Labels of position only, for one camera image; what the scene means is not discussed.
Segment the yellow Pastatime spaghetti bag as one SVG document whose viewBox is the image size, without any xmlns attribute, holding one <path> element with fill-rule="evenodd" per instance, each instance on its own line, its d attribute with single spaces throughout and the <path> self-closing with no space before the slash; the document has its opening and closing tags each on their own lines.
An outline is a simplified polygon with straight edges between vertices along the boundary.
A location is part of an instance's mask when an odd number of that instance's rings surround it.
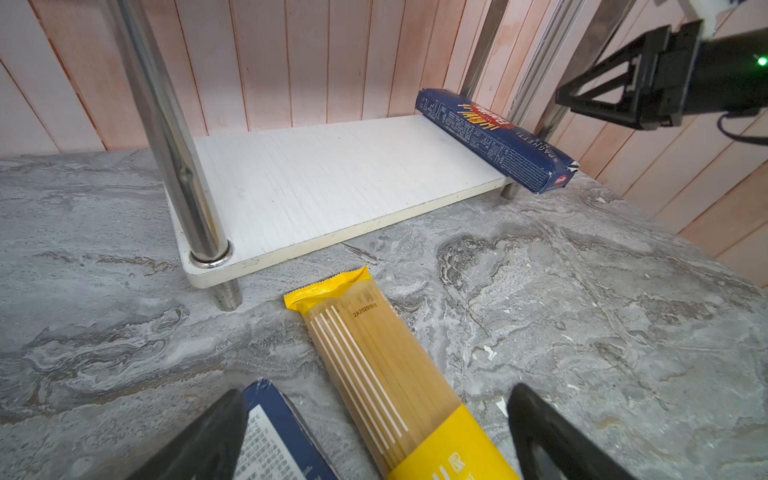
<svg viewBox="0 0 768 480">
<path fill-rule="evenodd" d="M 367 268 L 284 297 L 386 479 L 514 479 Z"/>
</svg>

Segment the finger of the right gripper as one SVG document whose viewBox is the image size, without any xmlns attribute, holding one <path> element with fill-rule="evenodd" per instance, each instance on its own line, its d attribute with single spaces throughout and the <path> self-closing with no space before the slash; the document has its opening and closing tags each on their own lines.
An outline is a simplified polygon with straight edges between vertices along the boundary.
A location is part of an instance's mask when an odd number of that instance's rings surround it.
<svg viewBox="0 0 768 480">
<path fill-rule="evenodd" d="M 598 97 L 620 90 L 632 98 L 653 82 L 658 57 L 669 42 L 669 27 L 650 30 L 559 87 L 556 102 L 599 102 Z"/>
<path fill-rule="evenodd" d="M 555 102 L 574 113 L 603 120 L 632 129 L 641 129 L 637 94 L 622 95 L 617 102 L 587 98 L 585 95 L 571 95 L 560 89 Z"/>
</svg>

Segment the narrow blue Barilla spaghetti box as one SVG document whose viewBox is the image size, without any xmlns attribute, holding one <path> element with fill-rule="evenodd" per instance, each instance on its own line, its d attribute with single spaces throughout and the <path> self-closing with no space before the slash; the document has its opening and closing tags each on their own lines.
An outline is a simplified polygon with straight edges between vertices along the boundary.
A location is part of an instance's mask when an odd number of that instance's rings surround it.
<svg viewBox="0 0 768 480">
<path fill-rule="evenodd" d="M 415 108 L 501 174 L 535 194 L 565 187 L 576 160 L 505 118 L 445 89 L 419 91 Z"/>
</svg>

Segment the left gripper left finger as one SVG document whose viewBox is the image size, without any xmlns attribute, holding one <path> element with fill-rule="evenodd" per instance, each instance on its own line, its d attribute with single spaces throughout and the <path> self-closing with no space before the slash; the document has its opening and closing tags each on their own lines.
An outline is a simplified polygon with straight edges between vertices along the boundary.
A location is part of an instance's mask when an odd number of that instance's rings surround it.
<svg viewBox="0 0 768 480">
<path fill-rule="evenodd" d="M 231 389 L 129 477 L 232 479 L 247 421 L 244 397 Z"/>
</svg>

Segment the wide blue Barilla pasta box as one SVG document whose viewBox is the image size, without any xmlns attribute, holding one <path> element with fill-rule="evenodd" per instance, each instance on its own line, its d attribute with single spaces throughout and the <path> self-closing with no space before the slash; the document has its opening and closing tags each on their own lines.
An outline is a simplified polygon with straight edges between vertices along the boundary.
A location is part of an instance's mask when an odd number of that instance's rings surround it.
<svg viewBox="0 0 768 480">
<path fill-rule="evenodd" d="M 235 479 L 336 479 L 337 472 L 291 401 L 269 380 L 242 392 L 247 428 Z"/>
</svg>

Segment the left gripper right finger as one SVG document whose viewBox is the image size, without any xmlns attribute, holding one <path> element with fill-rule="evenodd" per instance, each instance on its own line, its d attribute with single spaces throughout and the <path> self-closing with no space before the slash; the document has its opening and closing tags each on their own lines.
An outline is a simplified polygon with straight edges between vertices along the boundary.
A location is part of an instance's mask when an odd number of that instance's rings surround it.
<svg viewBox="0 0 768 480">
<path fill-rule="evenodd" d="M 526 384 L 513 387 L 507 414 L 524 479 L 633 477 Z"/>
</svg>

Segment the white two-tier shelf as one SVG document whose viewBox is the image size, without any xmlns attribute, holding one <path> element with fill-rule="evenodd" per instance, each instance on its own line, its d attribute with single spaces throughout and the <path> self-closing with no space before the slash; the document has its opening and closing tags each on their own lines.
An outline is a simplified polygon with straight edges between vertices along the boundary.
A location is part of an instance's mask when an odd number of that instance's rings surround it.
<svg viewBox="0 0 768 480">
<path fill-rule="evenodd" d="M 103 10 L 182 269 L 224 311 L 241 304 L 243 276 L 488 191 L 518 191 L 419 115 L 194 139 L 142 4 L 107 1 Z"/>
</svg>

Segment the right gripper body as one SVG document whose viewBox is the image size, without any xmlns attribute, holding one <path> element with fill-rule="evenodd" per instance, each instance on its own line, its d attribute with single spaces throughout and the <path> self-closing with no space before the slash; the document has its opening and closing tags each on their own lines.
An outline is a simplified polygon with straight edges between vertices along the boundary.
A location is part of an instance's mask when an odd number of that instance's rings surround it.
<svg viewBox="0 0 768 480">
<path fill-rule="evenodd" d="M 682 118 L 753 112 L 767 106 L 767 30 L 705 39 L 703 22 L 639 38 L 635 127 L 678 126 Z"/>
</svg>

